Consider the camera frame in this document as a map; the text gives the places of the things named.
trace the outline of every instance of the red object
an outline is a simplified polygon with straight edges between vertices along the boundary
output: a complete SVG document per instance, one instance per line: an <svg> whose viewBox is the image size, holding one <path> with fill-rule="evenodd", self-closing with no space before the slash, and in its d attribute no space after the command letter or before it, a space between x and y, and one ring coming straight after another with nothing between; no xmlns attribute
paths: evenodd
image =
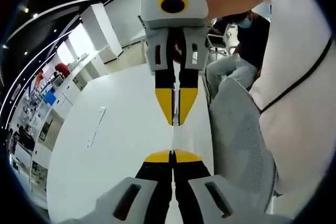
<svg viewBox="0 0 336 224"><path fill-rule="evenodd" d="M61 72L65 77L70 74L69 68L64 63L59 63L55 66L56 71Z"/></svg>

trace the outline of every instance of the gripper camera lens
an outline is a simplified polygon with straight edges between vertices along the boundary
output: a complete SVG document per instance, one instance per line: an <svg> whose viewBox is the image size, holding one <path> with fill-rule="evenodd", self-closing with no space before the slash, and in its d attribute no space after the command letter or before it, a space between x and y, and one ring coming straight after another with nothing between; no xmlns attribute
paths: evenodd
<svg viewBox="0 0 336 224"><path fill-rule="evenodd" d="M164 0L161 8L166 13L179 13L184 10L185 4L183 0Z"/></svg>

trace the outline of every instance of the face mask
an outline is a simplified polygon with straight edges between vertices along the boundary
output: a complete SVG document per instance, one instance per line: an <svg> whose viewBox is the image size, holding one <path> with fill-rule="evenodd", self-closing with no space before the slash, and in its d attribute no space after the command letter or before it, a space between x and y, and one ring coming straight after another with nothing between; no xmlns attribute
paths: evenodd
<svg viewBox="0 0 336 224"><path fill-rule="evenodd" d="M245 18L243 21L238 23L237 25L241 28L250 28L251 27L252 20L249 20L248 18Z"/></svg>

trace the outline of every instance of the gray mesh chair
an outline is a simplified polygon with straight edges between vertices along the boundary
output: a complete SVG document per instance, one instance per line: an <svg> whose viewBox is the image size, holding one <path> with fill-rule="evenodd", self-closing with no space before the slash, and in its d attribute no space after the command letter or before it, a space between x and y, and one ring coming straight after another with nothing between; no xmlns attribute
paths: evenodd
<svg viewBox="0 0 336 224"><path fill-rule="evenodd" d="M246 89L226 78L209 107L215 174L249 192L265 211L273 194L275 165L259 126L260 113Z"/></svg>

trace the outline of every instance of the white shirt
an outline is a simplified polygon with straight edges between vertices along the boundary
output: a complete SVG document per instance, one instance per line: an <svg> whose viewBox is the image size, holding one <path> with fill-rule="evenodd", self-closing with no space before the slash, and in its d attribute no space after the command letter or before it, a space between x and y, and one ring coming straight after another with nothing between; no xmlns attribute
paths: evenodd
<svg viewBox="0 0 336 224"><path fill-rule="evenodd" d="M260 109L300 79L324 50L331 31L314 0L264 0L272 19L260 78L250 93ZM322 178L336 138L336 46L300 86L260 117L286 193Z"/></svg>

